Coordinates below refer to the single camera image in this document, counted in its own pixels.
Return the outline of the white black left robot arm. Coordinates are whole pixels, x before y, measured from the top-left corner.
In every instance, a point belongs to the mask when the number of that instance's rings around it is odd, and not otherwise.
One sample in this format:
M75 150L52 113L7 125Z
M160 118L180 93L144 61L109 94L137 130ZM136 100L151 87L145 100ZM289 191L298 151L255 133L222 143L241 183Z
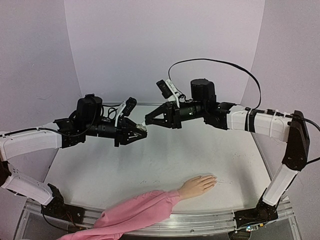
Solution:
M114 146L126 146L147 137L146 128L128 117L137 105L128 98L119 105L114 118L104 116L103 100L87 94L77 102L69 117L56 119L50 125L2 133L0 135L0 186L14 194L41 204L43 215L57 219L80 218L84 209L65 203L59 189L21 173L9 160L27 153L48 149L63 149L84 143L87 136L114 140Z

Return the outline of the clear nail polish bottle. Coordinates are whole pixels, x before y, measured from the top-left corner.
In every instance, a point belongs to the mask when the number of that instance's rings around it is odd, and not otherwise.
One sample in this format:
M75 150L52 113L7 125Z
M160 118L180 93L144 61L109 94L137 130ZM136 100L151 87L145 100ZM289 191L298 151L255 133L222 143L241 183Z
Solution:
M147 128L143 124L137 124L135 127L141 131L147 132Z

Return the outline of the mannequin hand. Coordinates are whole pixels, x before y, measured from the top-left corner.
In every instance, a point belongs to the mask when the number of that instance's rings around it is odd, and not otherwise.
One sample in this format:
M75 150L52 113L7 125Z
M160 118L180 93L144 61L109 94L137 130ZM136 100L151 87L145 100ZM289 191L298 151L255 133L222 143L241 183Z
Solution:
M216 184L217 178L213 175L197 176L187 180L177 192L181 200L187 200L205 194Z

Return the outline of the pink sleeved forearm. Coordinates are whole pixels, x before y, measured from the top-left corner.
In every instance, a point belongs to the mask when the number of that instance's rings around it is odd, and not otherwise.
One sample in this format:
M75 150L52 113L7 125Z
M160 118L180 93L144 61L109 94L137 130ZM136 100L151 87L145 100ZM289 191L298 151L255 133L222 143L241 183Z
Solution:
M168 219L181 200L178 191L153 190L128 199L102 212L93 228L60 237L61 240L118 240Z

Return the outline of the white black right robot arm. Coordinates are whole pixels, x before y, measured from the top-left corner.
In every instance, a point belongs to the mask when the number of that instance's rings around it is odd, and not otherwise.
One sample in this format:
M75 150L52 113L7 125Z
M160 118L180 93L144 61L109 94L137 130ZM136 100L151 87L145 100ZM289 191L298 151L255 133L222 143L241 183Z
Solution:
M214 83L204 78L190 82L191 100L187 102L180 102L178 90L170 79L160 80L156 85L167 101L145 116L146 125L180 129L184 121L203 118L205 124L217 129L251 132L286 143L281 166L256 207L234 213L238 228L276 220L282 195L307 165L310 138L303 113L296 110L292 115L286 115L272 109L219 103Z

